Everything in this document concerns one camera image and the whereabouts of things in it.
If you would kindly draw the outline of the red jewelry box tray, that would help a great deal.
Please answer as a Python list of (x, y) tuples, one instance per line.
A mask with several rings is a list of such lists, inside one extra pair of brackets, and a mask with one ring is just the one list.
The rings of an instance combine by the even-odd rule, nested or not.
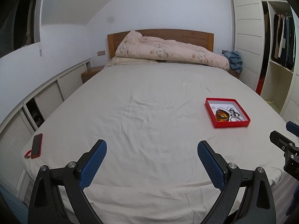
[(235, 99), (206, 98), (205, 107), (214, 128), (247, 127), (251, 122)]

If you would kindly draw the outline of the amber bangle in box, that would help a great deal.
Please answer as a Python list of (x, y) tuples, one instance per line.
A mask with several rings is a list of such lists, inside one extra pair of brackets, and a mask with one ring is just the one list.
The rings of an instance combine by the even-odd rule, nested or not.
[(215, 112), (215, 117), (218, 122), (228, 122), (230, 114), (224, 109), (217, 109)]

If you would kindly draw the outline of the red bag in wardrobe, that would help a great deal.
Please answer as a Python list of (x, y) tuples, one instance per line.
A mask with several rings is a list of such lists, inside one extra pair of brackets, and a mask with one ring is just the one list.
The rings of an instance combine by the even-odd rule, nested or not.
[(258, 85), (256, 87), (256, 91), (255, 91), (258, 95), (261, 94), (264, 82), (265, 82), (265, 77), (264, 76), (260, 76), (259, 80), (258, 80)]

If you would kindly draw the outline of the right wooden nightstand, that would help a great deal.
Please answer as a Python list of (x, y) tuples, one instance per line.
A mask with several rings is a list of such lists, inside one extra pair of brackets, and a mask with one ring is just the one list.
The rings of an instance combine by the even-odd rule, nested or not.
[(229, 70), (228, 70), (228, 73), (229, 73), (230, 75), (232, 75), (233, 77), (237, 78), (237, 79), (240, 78), (240, 73), (237, 73), (237, 72), (234, 71), (234, 70), (229, 69)]

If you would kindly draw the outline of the wooden nightstand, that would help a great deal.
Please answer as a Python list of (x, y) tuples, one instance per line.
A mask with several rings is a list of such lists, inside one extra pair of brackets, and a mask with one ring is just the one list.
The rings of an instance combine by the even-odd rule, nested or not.
[(94, 75), (99, 73), (104, 69), (105, 66), (97, 66), (97, 67), (92, 67), (85, 71), (84, 73), (81, 74), (82, 82), (86, 83), (89, 79), (91, 79)]
[(234, 70), (229, 69), (229, 70), (228, 70), (228, 73), (229, 73), (230, 75), (232, 75), (233, 77), (237, 78), (237, 79), (240, 78), (240, 73), (237, 73), (237, 72), (234, 71)]

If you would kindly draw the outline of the hanging dark clothes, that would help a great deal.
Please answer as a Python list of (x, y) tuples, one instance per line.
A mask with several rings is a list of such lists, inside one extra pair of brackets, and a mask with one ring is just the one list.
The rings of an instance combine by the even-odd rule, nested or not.
[(275, 14), (271, 59), (292, 71), (295, 66), (295, 23), (289, 14)]

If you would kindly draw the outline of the blue crumpled cloth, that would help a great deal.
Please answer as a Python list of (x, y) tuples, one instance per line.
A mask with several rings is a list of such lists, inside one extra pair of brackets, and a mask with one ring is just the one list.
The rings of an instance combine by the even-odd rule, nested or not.
[(229, 61), (229, 68), (232, 71), (235, 71), (236, 73), (240, 74), (243, 70), (243, 61), (241, 55), (237, 51), (227, 51), (224, 53), (224, 56)]

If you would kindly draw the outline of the left wooden nightstand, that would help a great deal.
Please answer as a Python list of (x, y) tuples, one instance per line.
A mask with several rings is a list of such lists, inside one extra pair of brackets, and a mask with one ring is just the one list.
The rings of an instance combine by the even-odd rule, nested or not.
[(92, 67), (85, 71), (84, 73), (81, 74), (82, 82), (86, 83), (89, 79), (91, 79), (94, 75), (99, 73), (104, 69), (105, 66), (97, 66), (97, 67)]

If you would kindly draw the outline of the beige pillow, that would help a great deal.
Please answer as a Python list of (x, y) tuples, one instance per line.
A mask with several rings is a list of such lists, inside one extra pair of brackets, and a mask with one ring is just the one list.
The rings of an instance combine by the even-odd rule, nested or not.
[(142, 58), (126, 58), (126, 57), (113, 57), (106, 64), (106, 67), (128, 65), (128, 64), (158, 64), (157, 60), (142, 59)]

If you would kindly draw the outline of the white wardrobe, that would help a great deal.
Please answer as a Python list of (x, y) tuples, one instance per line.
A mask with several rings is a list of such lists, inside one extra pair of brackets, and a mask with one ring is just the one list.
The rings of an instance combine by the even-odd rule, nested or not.
[[(234, 50), (243, 61), (240, 80), (256, 91), (285, 120), (298, 123), (298, 17), (287, 0), (232, 0)], [(289, 14), (295, 23), (295, 66), (292, 71), (271, 59), (274, 15)]]

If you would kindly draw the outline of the wooden headboard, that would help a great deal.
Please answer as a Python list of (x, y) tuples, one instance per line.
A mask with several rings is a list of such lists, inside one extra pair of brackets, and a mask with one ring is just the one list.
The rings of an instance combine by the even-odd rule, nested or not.
[[(115, 56), (115, 52), (130, 31), (109, 34), (107, 36), (108, 51), (110, 59)], [(214, 49), (214, 34), (183, 29), (143, 29), (137, 30), (143, 36), (151, 36), (165, 40), (175, 40), (182, 43), (201, 46), (211, 52)]]

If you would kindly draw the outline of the pink floral duvet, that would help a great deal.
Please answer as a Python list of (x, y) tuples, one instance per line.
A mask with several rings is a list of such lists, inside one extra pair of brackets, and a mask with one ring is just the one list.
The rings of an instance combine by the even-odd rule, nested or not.
[(229, 61), (226, 57), (202, 46), (143, 36), (134, 30), (130, 31), (118, 45), (115, 55), (123, 58), (203, 64), (229, 70)]

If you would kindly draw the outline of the low white wall cabinet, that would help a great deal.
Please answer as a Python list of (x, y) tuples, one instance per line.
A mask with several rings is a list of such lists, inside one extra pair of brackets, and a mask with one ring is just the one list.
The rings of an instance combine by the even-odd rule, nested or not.
[(1, 186), (23, 200), (29, 176), (21, 152), (45, 120), (82, 84), (82, 73), (90, 69), (85, 60), (42, 84), (30, 93), (1, 124)]

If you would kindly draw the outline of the wall switch plate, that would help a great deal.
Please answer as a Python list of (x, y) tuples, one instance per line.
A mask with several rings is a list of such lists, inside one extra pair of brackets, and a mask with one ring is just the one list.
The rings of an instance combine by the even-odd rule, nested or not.
[(103, 56), (103, 55), (105, 55), (105, 51), (98, 51), (98, 52), (97, 52), (97, 55), (98, 55), (98, 56)]

